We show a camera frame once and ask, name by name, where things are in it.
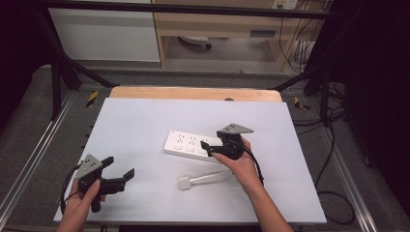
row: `hand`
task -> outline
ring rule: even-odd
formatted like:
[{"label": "hand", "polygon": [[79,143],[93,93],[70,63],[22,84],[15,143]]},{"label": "hand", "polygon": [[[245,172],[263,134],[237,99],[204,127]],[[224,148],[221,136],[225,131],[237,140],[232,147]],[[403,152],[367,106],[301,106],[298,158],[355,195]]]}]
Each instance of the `hand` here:
[{"label": "hand", "polygon": [[78,191],[78,181],[73,182],[72,190],[70,191],[70,195],[73,194],[73,196],[67,200],[67,207],[58,227],[58,232],[83,230],[91,202],[99,193],[100,185],[100,180],[95,181],[83,196]]},{"label": "hand", "polygon": [[[242,137],[244,145],[250,148],[250,143]],[[244,152],[239,159],[233,160],[224,155],[214,153],[214,158],[227,166],[241,184],[246,193],[250,189],[261,186],[252,157]]]}]

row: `white cabinet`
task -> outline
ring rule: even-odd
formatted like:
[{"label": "white cabinet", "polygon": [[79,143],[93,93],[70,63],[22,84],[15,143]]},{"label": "white cabinet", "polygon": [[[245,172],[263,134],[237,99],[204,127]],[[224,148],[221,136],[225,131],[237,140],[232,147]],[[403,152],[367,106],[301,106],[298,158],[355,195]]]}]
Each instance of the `white cabinet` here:
[{"label": "white cabinet", "polygon": [[[149,0],[109,2],[150,3]],[[152,13],[49,10],[64,50],[72,59],[160,61]]]}]

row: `white plug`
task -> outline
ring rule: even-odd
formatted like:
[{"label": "white plug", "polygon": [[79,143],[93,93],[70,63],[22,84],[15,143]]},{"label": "white plug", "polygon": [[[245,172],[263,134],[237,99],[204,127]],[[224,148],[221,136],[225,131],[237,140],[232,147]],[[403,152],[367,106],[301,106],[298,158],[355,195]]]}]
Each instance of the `white plug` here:
[{"label": "white plug", "polygon": [[193,184],[209,184],[226,179],[232,174],[230,170],[222,171],[215,174],[205,175],[198,178],[192,178],[183,176],[178,179],[178,187],[180,190],[187,190],[192,187]]}]

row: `white power strip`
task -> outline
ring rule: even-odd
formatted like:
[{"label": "white power strip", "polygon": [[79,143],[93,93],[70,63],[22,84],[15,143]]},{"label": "white power strip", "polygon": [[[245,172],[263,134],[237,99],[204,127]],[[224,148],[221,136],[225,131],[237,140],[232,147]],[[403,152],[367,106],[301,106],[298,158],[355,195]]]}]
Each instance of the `white power strip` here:
[{"label": "white power strip", "polygon": [[208,153],[201,147],[201,141],[208,143],[210,146],[222,145],[222,141],[218,137],[171,130],[163,149],[170,155],[218,162],[213,157],[208,157]]}]

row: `table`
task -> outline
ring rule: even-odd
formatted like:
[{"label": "table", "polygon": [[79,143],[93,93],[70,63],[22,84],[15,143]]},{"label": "table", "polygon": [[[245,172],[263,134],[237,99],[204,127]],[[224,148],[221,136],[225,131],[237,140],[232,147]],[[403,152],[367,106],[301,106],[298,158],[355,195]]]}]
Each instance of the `table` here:
[{"label": "table", "polygon": [[[212,100],[181,100],[184,93],[188,99],[208,96]],[[245,101],[244,93],[253,94],[251,99],[258,95],[276,98]],[[139,99],[124,99],[126,95]],[[215,100],[238,100],[241,95],[243,101]],[[135,168],[135,177],[127,183],[124,192],[108,195],[102,210],[90,213],[88,221],[104,224],[257,223],[248,197],[233,176],[185,191],[178,189],[177,180],[181,176],[202,176],[226,170],[225,166],[163,152],[170,130],[216,136],[217,130],[234,122],[255,130],[245,138],[251,142],[260,163],[265,188],[286,220],[301,224],[325,223],[287,106],[278,97],[274,91],[247,89],[114,88],[103,104],[81,159],[87,154],[99,160],[113,156],[114,163],[103,171],[103,177],[120,177],[131,168]],[[59,210],[54,220],[61,220]]]}]

